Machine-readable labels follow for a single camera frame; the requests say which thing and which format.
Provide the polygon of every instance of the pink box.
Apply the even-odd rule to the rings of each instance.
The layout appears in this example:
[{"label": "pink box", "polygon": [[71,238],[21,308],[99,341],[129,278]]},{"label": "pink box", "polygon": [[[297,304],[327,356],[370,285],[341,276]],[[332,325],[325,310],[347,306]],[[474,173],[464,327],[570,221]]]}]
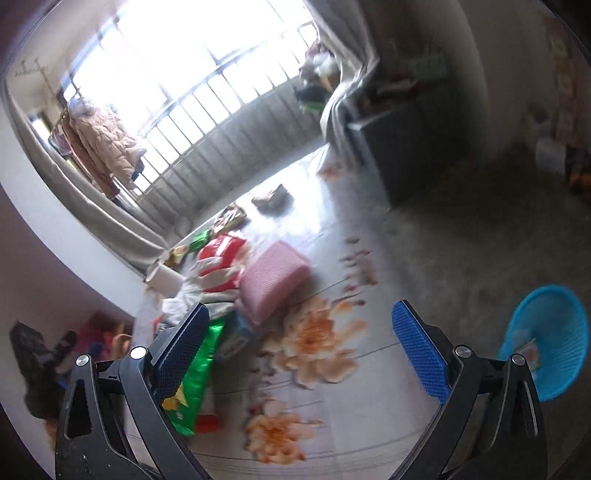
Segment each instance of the pink box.
[{"label": "pink box", "polygon": [[310,273],[306,257],[283,241],[275,242],[242,275],[236,308],[260,325]]}]

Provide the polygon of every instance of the screw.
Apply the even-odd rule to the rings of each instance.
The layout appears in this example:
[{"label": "screw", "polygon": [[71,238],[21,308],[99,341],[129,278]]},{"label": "screw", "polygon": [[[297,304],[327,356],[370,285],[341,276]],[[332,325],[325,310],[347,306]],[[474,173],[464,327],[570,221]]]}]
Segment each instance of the screw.
[{"label": "screw", "polygon": [[148,353],[148,351],[145,347],[137,346],[131,351],[130,355],[134,360],[139,360],[140,358],[145,357],[146,353]]},{"label": "screw", "polygon": [[76,359],[76,365],[78,365],[79,367],[83,367],[88,363],[88,360],[90,360],[90,357],[88,355],[80,355]]},{"label": "screw", "polygon": [[513,356],[511,357],[511,361],[515,365],[519,365],[520,367],[525,365],[525,357],[523,355],[518,354],[518,353],[513,354]]},{"label": "screw", "polygon": [[468,358],[472,354],[472,350],[470,350],[466,345],[459,345],[456,347],[456,355],[460,358]]}]

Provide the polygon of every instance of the puffy jacket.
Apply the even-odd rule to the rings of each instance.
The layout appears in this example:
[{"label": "puffy jacket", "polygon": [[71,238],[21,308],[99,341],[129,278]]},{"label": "puffy jacket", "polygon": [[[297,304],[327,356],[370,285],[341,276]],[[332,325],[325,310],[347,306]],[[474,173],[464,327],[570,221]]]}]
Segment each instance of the puffy jacket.
[{"label": "puffy jacket", "polygon": [[117,114],[84,98],[70,102],[69,109],[72,126],[97,167],[106,168],[127,188],[135,188],[131,176],[146,149],[127,132]]}]

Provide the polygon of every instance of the blue basket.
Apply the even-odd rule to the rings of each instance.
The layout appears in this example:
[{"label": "blue basket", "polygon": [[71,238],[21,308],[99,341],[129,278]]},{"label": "blue basket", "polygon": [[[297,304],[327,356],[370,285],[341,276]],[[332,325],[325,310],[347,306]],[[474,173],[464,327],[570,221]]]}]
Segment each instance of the blue basket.
[{"label": "blue basket", "polygon": [[552,400],[565,392],[583,366],[589,347],[584,308],[567,288],[555,285],[538,288],[513,314],[499,358],[508,359],[522,346],[523,342],[514,345],[519,341],[514,334],[521,330],[536,339],[540,351],[540,367],[534,375],[540,401]]}]

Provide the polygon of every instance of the gray curtain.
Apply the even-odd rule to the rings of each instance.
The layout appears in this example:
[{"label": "gray curtain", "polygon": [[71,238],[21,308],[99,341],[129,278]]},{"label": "gray curtain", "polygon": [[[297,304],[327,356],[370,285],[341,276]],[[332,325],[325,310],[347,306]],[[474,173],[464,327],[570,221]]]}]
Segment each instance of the gray curtain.
[{"label": "gray curtain", "polygon": [[70,167],[51,145],[42,142],[28,116],[14,101],[6,81],[0,95],[23,150],[54,195],[98,240],[145,272],[167,250],[166,241],[117,207]]},{"label": "gray curtain", "polygon": [[336,149],[343,166],[354,168],[357,160],[346,132],[347,112],[355,116],[356,100],[378,68],[378,51],[357,0],[304,2],[320,39],[335,54],[341,71],[340,85],[326,105],[320,125],[325,139]]}]

